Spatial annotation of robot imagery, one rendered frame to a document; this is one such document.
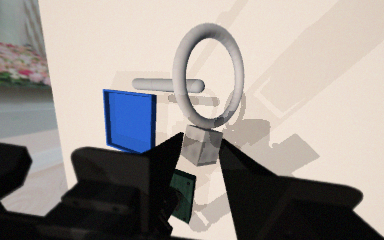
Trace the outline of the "grey t-shaped metal stake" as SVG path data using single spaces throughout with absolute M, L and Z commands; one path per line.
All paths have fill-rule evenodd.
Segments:
M 135 78 L 132 86 L 137 90 L 174 93 L 172 79 Z M 205 84 L 200 79 L 186 79 L 186 86 L 188 93 L 201 93 L 205 89 Z

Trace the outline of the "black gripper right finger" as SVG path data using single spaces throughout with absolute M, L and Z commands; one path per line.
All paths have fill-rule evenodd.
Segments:
M 309 200 L 348 206 L 363 200 L 359 189 L 278 176 L 222 139 L 219 161 L 237 240 L 263 240 L 291 200 Z

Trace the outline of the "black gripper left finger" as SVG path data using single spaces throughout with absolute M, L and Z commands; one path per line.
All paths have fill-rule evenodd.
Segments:
M 71 154 L 77 178 L 134 186 L 140 190 L 141 231 L 153 232 L 180 157 L 179 132 L 140 154 L 80 147 Z

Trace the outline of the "grey metal ring with small tab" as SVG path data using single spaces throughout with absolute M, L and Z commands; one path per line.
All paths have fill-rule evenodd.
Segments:
M 193 107 L 186 86 L 186 70 L 194 47 L 203 39 L 218 40 L 229 52 L 235 72 L 235 86 L 227 109 L 216 118 L 205 118 Z M 176 101 L 185 117 L 194 125 L 186 127 L 180 155 L 196 167 L 216 164 L 223 133 L 213 130 L 225 124 L 237 110 L 244 88 L 244 64 L 234 37 L 221 25 L 202 23 L 189 30 L 181 40 L 174 57 L 172 83 Z M 195 126 L 196 125 L 196 126 Z

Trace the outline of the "blue tray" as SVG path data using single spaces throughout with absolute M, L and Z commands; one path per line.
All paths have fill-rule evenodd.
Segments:
M 155 147 L 157 95 L 102 91 L 106 145 L 136 154 Z

